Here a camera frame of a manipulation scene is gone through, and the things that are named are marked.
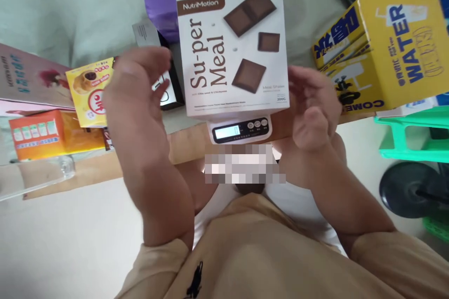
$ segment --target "white box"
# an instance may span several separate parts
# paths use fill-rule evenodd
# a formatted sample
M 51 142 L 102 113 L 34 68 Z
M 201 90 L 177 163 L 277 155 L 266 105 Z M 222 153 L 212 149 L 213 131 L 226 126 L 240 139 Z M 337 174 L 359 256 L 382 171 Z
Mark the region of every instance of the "white box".
M 219 120 L 290 107 L 283 0 L 177 0 L 177 6 L 187 116 Z M 235 21 L 225 20 L 230 12 Z M 246 22 L 246 29 L 233 22 Z M 279 34 L 278 51 L 259 50 L 260 32 Z M 263 75 L 258 67 L 237 81 L 243 59 L 266 67 Z

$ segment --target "green crate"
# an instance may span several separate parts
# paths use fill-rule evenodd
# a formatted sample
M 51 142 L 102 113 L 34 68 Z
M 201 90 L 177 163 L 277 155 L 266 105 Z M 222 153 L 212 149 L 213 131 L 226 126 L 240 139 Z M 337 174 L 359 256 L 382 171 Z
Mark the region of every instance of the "green crate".
M 429 131 L 430 127 L 449 129 L 449 106 L 374 120 L 390 126 L 379 148 L 384 158 L 449 163 L 449 139 L 431 139 Z
M 449 243 L 449 213 L 424 217 L 422 223 L 429 233 Z

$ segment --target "digital kitchen scale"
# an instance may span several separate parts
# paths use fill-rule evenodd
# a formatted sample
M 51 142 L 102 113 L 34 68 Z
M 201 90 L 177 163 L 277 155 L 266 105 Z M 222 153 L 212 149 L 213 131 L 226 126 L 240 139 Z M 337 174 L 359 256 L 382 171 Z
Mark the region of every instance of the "digital kitchen scale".
M 273 132 L 269 115 L 252 119 L 208 121 L 213 144 L 244 144 L 268 139 Z

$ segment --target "floor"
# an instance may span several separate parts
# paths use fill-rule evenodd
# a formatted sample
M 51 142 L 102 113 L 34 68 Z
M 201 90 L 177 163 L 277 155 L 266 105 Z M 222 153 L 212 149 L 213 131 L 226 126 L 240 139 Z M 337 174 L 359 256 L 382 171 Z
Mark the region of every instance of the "floor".
M 348 165 L 378 198 L 385 128 L 372 119 L 340 125 Z M 425 233 L 420 220 L 391 214 L 397 228 L 420 237 L 449 259 L 448 246 Z M 112 298 L 142 241 L 141 219 L 122 179 L 71 192 L 0 203 L 2 299 Z

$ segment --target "black round object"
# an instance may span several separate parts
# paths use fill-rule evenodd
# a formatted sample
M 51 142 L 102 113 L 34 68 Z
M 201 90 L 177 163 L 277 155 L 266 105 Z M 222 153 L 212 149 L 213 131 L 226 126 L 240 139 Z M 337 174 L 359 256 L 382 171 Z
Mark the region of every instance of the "black round object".
M 385 206 L 396 215 L 420 218 L 429 216 L 439 204 L 418 191 L 431 194 L 441 188 L 444 180 L 433 168 L 418 162 L 402 162 L 384 173 L 379 193 Z

